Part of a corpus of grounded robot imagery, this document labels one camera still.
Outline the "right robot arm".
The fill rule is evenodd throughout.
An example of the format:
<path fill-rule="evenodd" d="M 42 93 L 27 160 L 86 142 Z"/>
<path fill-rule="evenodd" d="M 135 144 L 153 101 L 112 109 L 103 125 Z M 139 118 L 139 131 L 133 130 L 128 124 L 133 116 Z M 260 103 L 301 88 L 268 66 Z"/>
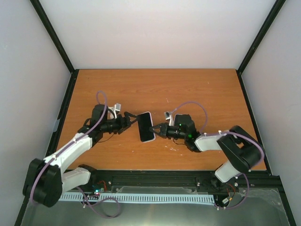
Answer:
<path fill-rule="evenodd" d="M 213 134 L 200 133 L 188 114 L 177 114 L 173 123 L 152 126 L 150 131 L 162 138 L 182 139 L 192 152 L 223 151 L 227 161 L 214 173 L 222 183 L 251 171 L 265 156 L 263 147 L 240 126 Z"/>

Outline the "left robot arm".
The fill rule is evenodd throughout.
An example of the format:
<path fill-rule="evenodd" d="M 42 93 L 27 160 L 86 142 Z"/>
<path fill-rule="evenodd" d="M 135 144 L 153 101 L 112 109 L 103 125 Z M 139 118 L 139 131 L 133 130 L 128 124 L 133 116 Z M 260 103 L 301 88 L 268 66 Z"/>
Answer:
<path fill-rule="evenodd" d="M 94 147 L 105 133 L 121 134 L 137 121 L 137 116 L 129 112 L 120 115 L 121 105 L 113 107 L 98 104 L 92 110 L 76 135 L 62 148 L 44 159 L 35 158 L 29 164 L 26 174 L 23 195 L 30 202 L 46 207 L 54 206 L 62 194 L 83 185 L 86 189 L 94 189 L 98 178 L 88 169 L 77 167 L 67 171 L 84 152 Z"/>

